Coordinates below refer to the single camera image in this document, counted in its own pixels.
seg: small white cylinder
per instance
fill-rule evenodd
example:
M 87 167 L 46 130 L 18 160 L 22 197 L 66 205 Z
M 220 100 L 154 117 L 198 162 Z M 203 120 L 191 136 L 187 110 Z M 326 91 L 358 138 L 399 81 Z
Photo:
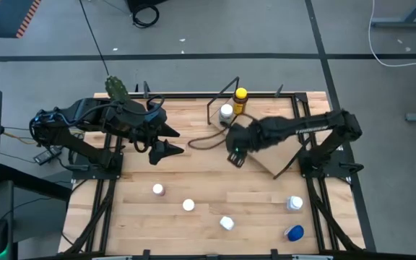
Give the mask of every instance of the small white cylinder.
M 182 207 L 184 208 L 184 210 L 186 211 L 192 211 L 194 210 L 195 207 L 195 202 L 191 199 L 186 199 L 183 203 L 182 203 Z
M 232 121 L 232 115 L 234 113 L 234 109 L 229 104 L 222 105 L 220 109 L 220 123 L 229 125 Z
M 234 221 L 230 217 L 222 217 L 220 224 L 226 230 L 232 230 L 234 228 Z
M 288 210 L 300 210 L 303 206 L 303 199 L 299 196 L 289 196 L 287 199 L 287 209 Z
M 158 196 L 163 196 L 165 195 L 165 188 L 163 188 L 163 185 L 157 183 L 153 186 L 153 193 Z

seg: white cable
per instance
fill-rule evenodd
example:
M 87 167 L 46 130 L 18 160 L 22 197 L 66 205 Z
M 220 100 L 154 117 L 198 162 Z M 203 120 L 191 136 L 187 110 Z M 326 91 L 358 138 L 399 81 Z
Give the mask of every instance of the white cable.
M 368 23 L 368 45 L 370 46 L 370 51 L 372 52 L 373 56 L 375 57 L 375 59 L 383 66 L 387 66 L 387 67 L 402 67 L 402 66 L 412 66 L 412 65 L 416 65 L 416 63 L 411 63 L 411 64 L 399 64 L 399 65 L 391 65 L 391 64 L 385 64 L 382 61 L 380 61 L 380 59 L 377 57 L 377 55 L 375 54 L 375 51 L 373 51 L 373 47 L 372 47 L 372 40 L 371 40 L 371 36 L 370 36 L 370 31 L 372 28 L 372 19 L 373 19 L 373 13 L 375 12 L 375 0 L 372 0 L 372 15 L 370 16 L 370 22 Z

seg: orange striped tape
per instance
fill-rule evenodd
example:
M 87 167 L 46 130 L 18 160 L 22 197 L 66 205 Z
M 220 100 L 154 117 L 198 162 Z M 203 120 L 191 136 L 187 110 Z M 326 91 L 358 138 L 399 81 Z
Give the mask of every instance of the orange striped tape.
M 22 23 L 20 24 L 20 27 L 15 34 L 17 38 L 22 38 L 25 34 L 25 31 L 28 29 L 28 25 L 30 24 L 30 21 L 32 20 L 33 16 L 35 15 L 36 10 L 40 6 L 41 0 L 34 0 L 30 8 L 28 9 L 28 13 L 23 19 Z

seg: yellow bottle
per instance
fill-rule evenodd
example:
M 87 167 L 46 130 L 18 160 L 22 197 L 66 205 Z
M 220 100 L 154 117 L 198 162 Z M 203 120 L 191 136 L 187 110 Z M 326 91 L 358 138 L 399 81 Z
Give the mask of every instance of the yellow bottle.
M 246 101 L 248 101 L 248 92 L 246 89 L 239 87 L 233 96 L 234 100 L 234 114 L 239 115 L 242 114 L 245 110 Z

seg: yellow cap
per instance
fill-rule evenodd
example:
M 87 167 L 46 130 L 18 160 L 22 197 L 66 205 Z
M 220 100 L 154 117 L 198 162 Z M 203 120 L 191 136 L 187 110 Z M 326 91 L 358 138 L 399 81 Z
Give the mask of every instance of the yellow cap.
M 237 98 L 240 98 L 240 99 L 244 99 L 244 98 L 246 98 L 246 94 L 247 94 L 246 89 L 244 89 L 244 88 L 242 88 L 242 87 L 239 87 L 239 88 L 235 91 L 235 96 L 236 96 Z

